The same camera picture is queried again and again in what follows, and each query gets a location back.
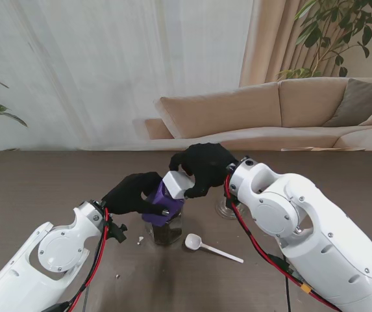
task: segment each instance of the white curtain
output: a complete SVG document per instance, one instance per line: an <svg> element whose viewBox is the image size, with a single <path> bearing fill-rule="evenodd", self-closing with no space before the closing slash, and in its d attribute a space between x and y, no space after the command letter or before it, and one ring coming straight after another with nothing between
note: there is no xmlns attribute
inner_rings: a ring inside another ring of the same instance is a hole
<svg viewBox="0 0 372 312"><path fill-rule="evenodd" d="M237 88L253 0L0 0L0 148L141 148L153 100Z"/></svg>

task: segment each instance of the beige curtain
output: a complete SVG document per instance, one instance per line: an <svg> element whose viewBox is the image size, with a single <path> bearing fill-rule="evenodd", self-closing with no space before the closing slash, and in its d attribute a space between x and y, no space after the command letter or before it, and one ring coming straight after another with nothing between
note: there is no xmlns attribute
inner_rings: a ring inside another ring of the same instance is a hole
<svg viewBox="0 0 372 312"><path fill-rule="evenodd" d="M311 67L316 47L295 45L303 29L303 18L294 16L306 0L254 0L245 54L242 63L240 86L276 81L278 72ZM334 60L320 64L323 75L337 75Z"/></svg>

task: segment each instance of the table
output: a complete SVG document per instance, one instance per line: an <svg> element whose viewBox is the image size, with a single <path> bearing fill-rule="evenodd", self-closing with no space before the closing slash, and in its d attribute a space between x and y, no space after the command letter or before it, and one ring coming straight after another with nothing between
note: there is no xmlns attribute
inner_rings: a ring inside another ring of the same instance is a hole
<svg viewBox="0 0 372 312"><path fill-rule="evenodd" d="M72 208L82 200L101 199L123 177L155 170L164 175L173 153L12 151L0 155L0 269L37 226L46 221L70 224ZM372 239L372 152L250 151L276 172L310 178ZM241 257L244 264L204 251L191 252L183 239L165 248L154 246L138 214L114 220L128 227L127 240L109 240L90 289L87 311L276 311L284 312L284 278L255 252L235 220L214 210L221 188L188 200L184 233ZM279 254L274 239L246 218L259 243ZM138 237L144 236L141 245ZM92 253L97 239L86 246ZM72 297L89 271L92 255L64 298ZM294 311L330 311L290 285ZM74 311L82 311L82 302Z"/></svg>

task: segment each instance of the clear glass cup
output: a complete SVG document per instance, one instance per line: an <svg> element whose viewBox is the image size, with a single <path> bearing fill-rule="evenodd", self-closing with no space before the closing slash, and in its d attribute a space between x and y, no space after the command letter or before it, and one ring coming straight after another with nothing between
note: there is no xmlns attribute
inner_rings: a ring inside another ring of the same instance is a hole
<svg viewBox="0 0 372 312"><path fill-rule="evenodd" d="M238 208L238 211L242 217L244 217L249 210L247 206L242 203L240 203L236 208ZM234 211L226 207L226 197L224 196L218 199L215 205L215 209L218 215L221 216L222 218L229 219L229 220L236 219Z"/></svg>

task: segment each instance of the sofa armrest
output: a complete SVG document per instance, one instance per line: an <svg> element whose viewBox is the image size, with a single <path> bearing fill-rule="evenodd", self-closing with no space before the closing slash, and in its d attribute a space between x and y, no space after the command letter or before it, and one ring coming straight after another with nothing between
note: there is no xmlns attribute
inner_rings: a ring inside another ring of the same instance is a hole
<svg viewBox="0 0 372 312"><path fill-rule="evenodd" d="M160 118L146 119L144 122L148 131L149 138L151 140L174 138L171 135L170 131L168 131L162 119Z"/></svg>

